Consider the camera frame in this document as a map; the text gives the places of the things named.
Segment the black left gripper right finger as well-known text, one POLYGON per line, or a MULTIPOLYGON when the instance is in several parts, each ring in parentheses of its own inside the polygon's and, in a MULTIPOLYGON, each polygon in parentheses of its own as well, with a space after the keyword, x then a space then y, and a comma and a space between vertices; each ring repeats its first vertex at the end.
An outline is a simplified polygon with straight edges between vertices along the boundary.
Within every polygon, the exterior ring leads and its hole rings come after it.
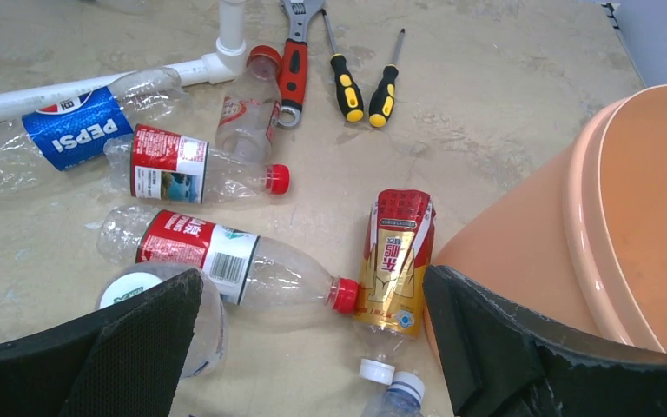
POLYGON ((667 354, 566 326, 447 266, 423 290, 457 416, 667 416, 667 354))

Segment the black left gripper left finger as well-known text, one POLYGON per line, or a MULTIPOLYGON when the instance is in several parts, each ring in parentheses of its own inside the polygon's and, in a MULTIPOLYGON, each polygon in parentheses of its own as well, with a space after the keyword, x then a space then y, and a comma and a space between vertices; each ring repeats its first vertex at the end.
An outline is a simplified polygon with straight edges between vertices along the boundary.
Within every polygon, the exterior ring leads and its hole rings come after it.
POLYGON ((203 284, 188 270, 139 295, 0 344, 0 416, 167 416, 203 284))

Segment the clear jar white green lid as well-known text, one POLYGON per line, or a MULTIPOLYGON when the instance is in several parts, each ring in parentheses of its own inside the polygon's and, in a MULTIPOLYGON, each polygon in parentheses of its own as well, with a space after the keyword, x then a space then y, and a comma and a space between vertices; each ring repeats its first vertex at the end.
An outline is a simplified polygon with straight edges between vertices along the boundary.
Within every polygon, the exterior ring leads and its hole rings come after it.
MULTIPOLYGON (((103 289, 96 308, 125 301, 187 270, 198 267, 178 262, 146 261, 130 265, 103 289)), ((181 373, 182 378, 211 372, 226 353, 228 323, 221 295, 207 274, 202 278, 201 305, 195 319, 194 336, 181 373)))

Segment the gold red label bottle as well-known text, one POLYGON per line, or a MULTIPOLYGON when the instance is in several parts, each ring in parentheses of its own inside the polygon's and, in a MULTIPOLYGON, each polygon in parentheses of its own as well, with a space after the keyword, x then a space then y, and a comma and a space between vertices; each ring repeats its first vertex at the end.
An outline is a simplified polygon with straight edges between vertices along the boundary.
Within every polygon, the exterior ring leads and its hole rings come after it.
POLYGON ((365 380, 390 384, 398 352, 420 335, 434 217, 432 197, 417 189, 386 189, 373 203, 353 311, 365 380))

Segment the orange plastic bin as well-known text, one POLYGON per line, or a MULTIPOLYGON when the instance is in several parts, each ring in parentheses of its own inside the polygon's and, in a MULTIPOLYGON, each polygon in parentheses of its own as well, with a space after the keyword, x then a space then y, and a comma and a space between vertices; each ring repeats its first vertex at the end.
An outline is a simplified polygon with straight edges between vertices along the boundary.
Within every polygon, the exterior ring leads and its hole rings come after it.
POLYGON ((571 328, 667 354, 667 84, 601 109, 434 264, 571 328))

